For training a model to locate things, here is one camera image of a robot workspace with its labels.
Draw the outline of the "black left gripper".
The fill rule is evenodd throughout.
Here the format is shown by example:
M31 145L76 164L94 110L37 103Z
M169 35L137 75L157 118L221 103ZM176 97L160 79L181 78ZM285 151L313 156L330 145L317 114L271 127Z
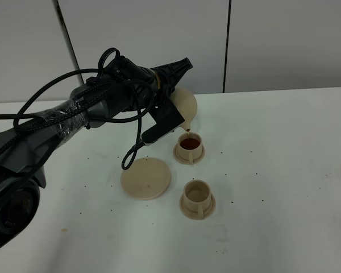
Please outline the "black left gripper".
M108 65L100 58L99 71L70 95L81 105L106 93L104 98L85 110L88 127L104 123L127 123L149 113L158 124L173 119L171 94L185 73L193 68L186 57L153 68L140 67L124 56L116 56Z

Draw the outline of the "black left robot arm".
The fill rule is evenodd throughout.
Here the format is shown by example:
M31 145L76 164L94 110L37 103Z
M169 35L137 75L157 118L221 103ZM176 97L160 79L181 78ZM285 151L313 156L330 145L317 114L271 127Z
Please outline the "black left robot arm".
M155 125L137 130L135 144L122 160L126 170L140 148L179 127L185 118L171 96L192 67L185 58L144 68L110 48L96 68L61 75L40 88L16 114L0 114L0 120L13 122L11 129L0 133L0 248L33 220L40 190L46 186L45 162L78 131L105 123L140 123L149 114ZM89 78L68 100L40 112L27 111L49 88L81 74L89 74Z

